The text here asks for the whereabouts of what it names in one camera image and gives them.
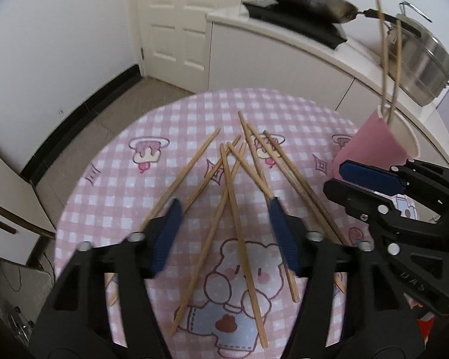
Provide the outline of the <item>white drawer cabinet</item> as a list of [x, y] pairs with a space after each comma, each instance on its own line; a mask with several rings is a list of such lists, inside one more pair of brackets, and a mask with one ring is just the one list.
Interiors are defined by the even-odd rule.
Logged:
[[40, 241], [55, 235], [31, 184], [0, 158], [0, 260], [27, 266]]

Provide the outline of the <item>white counter cabinet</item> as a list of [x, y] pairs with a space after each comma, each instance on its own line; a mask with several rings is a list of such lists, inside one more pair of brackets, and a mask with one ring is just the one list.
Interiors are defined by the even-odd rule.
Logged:
[[378, 57], [356, 41], [330, 49], [252, 19], [243, 6], [216, 10], [206, 21], [206, 89], [276, 89], [333, 109], [356, 127], [380, 104]]

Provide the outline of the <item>cream panel door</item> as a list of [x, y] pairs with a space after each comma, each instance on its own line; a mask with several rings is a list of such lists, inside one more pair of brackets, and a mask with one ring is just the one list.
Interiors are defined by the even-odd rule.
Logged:
[[207, 84], [208, 13], [244, 0], [137, 0], [144, 70], [190, 92]]

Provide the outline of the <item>black induction cooktop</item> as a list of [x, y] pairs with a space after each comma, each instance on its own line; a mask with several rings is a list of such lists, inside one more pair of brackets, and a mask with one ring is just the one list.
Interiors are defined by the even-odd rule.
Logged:
[[348, 41], [340, 24], [295, 5], [279, 4], [274, 0], [243, 2], [252, 19], [275, 24], [307, 36], [331, 49]]

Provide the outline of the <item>pink cylindrical utensil cup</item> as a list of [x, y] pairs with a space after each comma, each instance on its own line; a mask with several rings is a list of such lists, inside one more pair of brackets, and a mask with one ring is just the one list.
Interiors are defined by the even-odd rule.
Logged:
[[341, 179], [340, 165], [353, 160], [380, 169], [403, 165], [408, 159], [420, 157], [421, 148], [411, 124], [398, 111], [387, 124], [379, 105], [350, 141], [335, 155], [333, 176]]

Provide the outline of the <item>stainless steel steamer pot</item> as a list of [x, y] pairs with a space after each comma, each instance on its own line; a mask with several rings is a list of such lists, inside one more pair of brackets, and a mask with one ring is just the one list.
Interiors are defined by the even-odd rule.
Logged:
[[400, 87], [418, 105], [425, 106], [449, 87], [449, 53], [423, 24], [406, 15], [406, 8], [424, 19], [429, 17], [414, 4], [403, 1], [396, 18], [401, 22], [401, 60], [397, 60], [398, 29], [390, 24], [387, 32], [389, 75], [401, 69]]

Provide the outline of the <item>pink checkered tablecloth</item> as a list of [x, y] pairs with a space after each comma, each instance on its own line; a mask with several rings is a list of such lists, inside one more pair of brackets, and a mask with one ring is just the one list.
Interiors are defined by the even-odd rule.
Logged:
[[[175, 192], [184, 204], [220, 160], [220, 144], [245, 144], [238, 111], [263, 138], [266, 130], [282, 146], [316, 193], [332, 176], [334, 156], [357, 131], [352, 121], [316, 102], [263, 88], [205, 92], [154, 109], [104, 147], [79, 179], [57, 225], [57, 271], [79, 243], [103, 247], [138, 230], [208, 135], [220, 128]], [[290, 295], [265, 198], [244, 171], [233, 186], [268, 347], [260, 344], [229, 209], [178, 330], [169, 335], [224, 185], [220, 167], [185, 214], [164, 271], [147, 281], [148, 296], [175, 358], [278, 358], [299, 305]]]

